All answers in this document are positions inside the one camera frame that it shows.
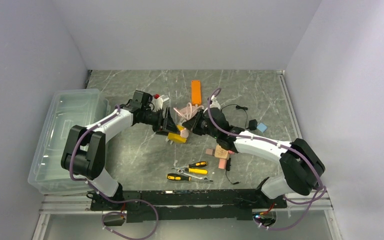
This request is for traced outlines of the yellow cube socket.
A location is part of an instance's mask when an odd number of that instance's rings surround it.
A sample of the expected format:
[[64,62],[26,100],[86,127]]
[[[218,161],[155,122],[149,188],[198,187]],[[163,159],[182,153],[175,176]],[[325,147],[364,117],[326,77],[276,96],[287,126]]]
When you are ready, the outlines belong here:
[[180,130],[182,130],[184,127],[181,125],[177,125],[177,128],[179,130],[179,134],[177,133],[169,133],[168,136],[166,137],[166,141],[172,143],[179,143],[179,144],[184,144],[187,142],[187,138],[182,138],[180,136]]

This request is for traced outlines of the blue usb charger plug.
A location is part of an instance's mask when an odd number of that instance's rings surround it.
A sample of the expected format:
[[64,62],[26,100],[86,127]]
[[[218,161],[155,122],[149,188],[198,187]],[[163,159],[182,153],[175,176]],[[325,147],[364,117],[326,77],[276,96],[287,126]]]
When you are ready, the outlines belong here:
[[256,129],[259,130],[261,133],[264,133],[268,129],[268,127],[263,123],[259,123]]

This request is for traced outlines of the round pink power socket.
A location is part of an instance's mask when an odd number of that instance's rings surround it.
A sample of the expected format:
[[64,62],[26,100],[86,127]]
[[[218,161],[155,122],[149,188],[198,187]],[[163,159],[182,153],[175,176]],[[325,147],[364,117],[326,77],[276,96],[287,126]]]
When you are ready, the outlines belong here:
[[180,134],[179,134],[182,138],[184,139],[187,139],[190,135],[190,131],[186,128],[183,128],[182,130],[180,130]]

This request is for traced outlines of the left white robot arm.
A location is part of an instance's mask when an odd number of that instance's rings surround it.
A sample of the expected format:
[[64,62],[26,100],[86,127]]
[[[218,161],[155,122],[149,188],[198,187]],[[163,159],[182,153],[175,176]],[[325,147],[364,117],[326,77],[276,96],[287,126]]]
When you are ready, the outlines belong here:
[[109,209],[119,209],[124,203],[123,187],[105,169],[106,145],[136,124],[151,126],[157,135],[178,134],[169,100],[167,95],[135,90],[127,103],[116,105],[108,116],[87,126],[74,125],[68,133],[61,167],[68,171],[71,180],[86,183],[104,197],[103,202]]

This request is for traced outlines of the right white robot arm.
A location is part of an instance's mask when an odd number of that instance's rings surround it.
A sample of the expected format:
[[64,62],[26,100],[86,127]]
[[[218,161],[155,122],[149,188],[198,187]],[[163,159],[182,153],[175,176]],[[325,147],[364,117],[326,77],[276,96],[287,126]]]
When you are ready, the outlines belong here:
[[195,135],[214,138],[224,150],[249,154],[279,164],[281,172],[263,180],[255,194],[256,203],[269,207],[275,198],[296,193],[307,196],[323,188],[321,176],[326,168],[309,144],[302,138],[293,141],[274,140],[231,125],[218,108],[199,110],[183,127]]

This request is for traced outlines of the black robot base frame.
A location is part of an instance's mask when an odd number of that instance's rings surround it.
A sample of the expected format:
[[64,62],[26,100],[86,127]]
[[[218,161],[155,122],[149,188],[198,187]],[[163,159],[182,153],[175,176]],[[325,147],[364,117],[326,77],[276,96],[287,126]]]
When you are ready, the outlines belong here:
[[123,190],[108,201],[93,191],[86,194],[93,212],[125,211],[127,223],[169,220],[236,219],[247,221],[259,210],[285,209],[278,196],[265,197],[254,188]]

